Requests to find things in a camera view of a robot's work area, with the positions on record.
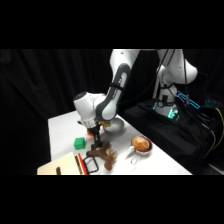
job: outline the green block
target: green block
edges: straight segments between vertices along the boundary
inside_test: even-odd
[[[86,147],[85,139],[84,138],[76,138],[74,146],[75,146],[76,150],[85,149],[85,147]]]

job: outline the table surface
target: table surface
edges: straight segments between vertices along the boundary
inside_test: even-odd
[[[70,152],[73,152],[74,155],[80,153],[83,159],[86,158],[86,153],[91,150],[94,139],[87,135],[86,128],[79,125],[77,123],[78,120],[80,120],[80,116],[77,112],[48,120],[52,161]],[[141,135],[141,133],[124,119],[122,120],[125,122],[125,129],[122,134],[111,136],[105,133],[103,128],[101,128],[100,131],[101,140],[103,142],[109,141],[111,143],[111,148],[118,152],[113,170],[110,172],[107,171],[104,168],[104,160],[96,158],[99,171],[93,175],[191,175],[190,172],[155,144],[153,144],[153,149],[149,156],[141,157],[137,165],[132,165],[131,158],[133,153],[128,153],[128,148],[131,146],[131,139]],[[75,139],[83,137],[86,141],[86,148],[84,150],[75,150]],[[90,171],[96,169],[93,161],[89,162],[88,169]]]

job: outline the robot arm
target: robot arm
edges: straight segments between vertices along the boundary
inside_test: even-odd
[[[98,121],[110,121],[117,115],[119,104],[127,86],[131,69],[140,49],[114,49],[110,59],[113,81],[107,96],[99,97],[94,102]]]
[[[110,64],[113,80],[107,95],[80,93],[74,99],[82,124],[94,135],[95,143],[100,146],[99,123],[108,122],[117,115],[119,104],[127,86],[131,69],[141,49],[114,49]]]

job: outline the black curtain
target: black curtain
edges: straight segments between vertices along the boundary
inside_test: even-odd
[[[49,118],[74,111],[73,99],[83,91],[106,93],[112,79],[112,49],[1,49],[1,173],[36,174],[50,161]],[[224,95],[224,49],[185,49],[187,60],[209,75],[208,91]],[[156,52],[141,52],[122,101],[143,92],[153,80]],[[119,114],[151,99],[120,106]]]

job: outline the cable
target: cable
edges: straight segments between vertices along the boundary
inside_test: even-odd
[[[216,110],[219,112],[219,115],[220,115],[220,117],[222,119],[223,132],[222,132],[222,137],[221,137],[220,141],[218,142],[218,144],[214,148],[212,148],[212,150],[216,149],[220,145],[220,143],[222,142],[222,140],[224,138],[224,119],[223,119],[221,111],[218,108],[216,108]]]
[[[215,137],[215,133],[213,132],[213,131],[211,131],[211,133],[212,133],[212,135],[214,136],[214,142],[213,142],[213,144],[212,144],[212,147],[208,150],[208,152],[207,152],[207,154],[203,157],[203,159],[213,150],[213,147],[214,147],[214,145],[215,145],[215,143],[216,143],[216,137]]]
[[[184,58],[184,73],[185,73],[185,92],[186,92],[186,97],[188,95],[188,86],[187,86],[187,72],[186,72],[186,59],[184,56],[184,52],[183,52],[183,58]]]
[[[200,144],[198,145],[198,142],[197,142],[197,140],[196,140],[196,138],[195,138],[195,136],[194,136],[193,132],[191,131],[191,128],[190,128],[190,126],[189,126],[188,122],[186,121],[186,119],[185,119],[185,117],[184,117],[184,115],[183,115],[182,111],[181,111],[181,110],[180,110],[180,108],[178,107],[178,104],[177,104],[177,102],[176,102],[176,98],[174,97],[174,95],[173,95],[172,91],[171,91],[169,88],[168,88],[168,90],[169,90],[169,91],[170,91],[170,93],[172,94],[173,99],[174,99],[174,102],[176,103],[177,108],[178,108],[178,110],[180,111],[181,116],[183,117],[183,119],[184,119],[185,123],[187,124],[188,129],[189,129],[189,131],[191,132],[191,135],[193,136],[194,141],[195,141],[195,143],[196,143],[196,145],[197,145],[197,147],[198,147],[198,149],[199,149],[199,148],[200,148],[200,147],[199,147],[199,146],[200,146]]]
[[[155,78],[152,80],[152,82],[149,84],[149,86],[147,87],[147,89],[146,89],[143,93],[141,93],[140,95],[136,96],[135,98],[133,98],[133,99],[131,99],[131,100],[124,101],[124,102],[121,102],[121,103],[119,103],[119,105],[121,105],[121,104],[125,104],[125,103],[129,103],[129,102],[131,102],[131,101],[133,101],[133,100],[136,100],[136,99],[138,99],[139,97],[141,97],[142,95],[144,95],[144,94],[149,90],[149,88],[151,87],[151,85],[154,83],[154,81],[156,80],[156,78],[157,78],[157,76],[158,76],[158,73],[159,73],[159,71],[160,71],[160,68],[161,68],[162,65],[163,65],[164,60],[166,59],[166,55],[167,55],[168,51],[169,51],[169,49],[167,49],[167,51],[166,51],[166,53],[165,53],[165,55],[164,55],[164,57],[163,57],[163,60],[162,60],[161,63],[160,63],[160,66],[159,66],[159,69],[158,69],[158,71],[157,71],[157,73],[156,73],[156,76],[155,76]]]

